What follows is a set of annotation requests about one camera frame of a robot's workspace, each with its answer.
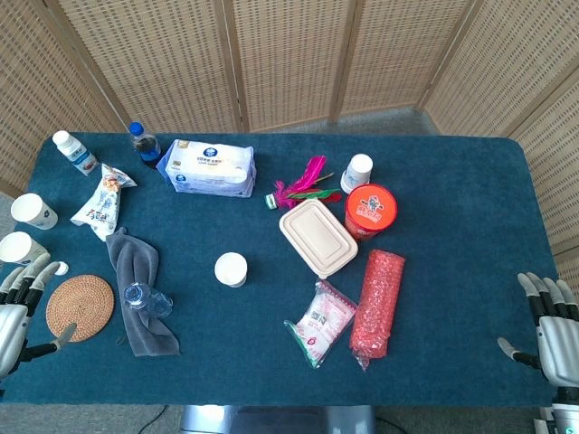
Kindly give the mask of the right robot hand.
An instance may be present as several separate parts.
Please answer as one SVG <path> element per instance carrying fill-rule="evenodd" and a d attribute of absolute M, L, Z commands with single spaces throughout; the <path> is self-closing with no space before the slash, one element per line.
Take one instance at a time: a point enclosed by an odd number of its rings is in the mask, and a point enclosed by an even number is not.
<path fill-rule="evenodd" d="M 578 386 L 578 302 L 561 279 L 540 278 L 527 272 L 517 275 L 524 289 L 536 329 L 538 354 L 523 353 L 507 339 L 497 343 L 511 360 L 542 372 L 555 387 Z"/>

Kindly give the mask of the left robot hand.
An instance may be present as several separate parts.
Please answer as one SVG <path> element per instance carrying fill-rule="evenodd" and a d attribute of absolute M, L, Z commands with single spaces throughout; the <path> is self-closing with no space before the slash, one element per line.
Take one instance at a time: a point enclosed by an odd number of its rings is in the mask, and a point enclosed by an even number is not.
<path fill-rule="evenodd" d="M 27 346 L 27 333 L 44 289 L 60 267 L 49 253 L 13 269 L 1 283 L 1 379 L 18 370 L 20 363 L 59 352 L 72 339 L 76 323 L 65 326 L 50 343 Z"/>

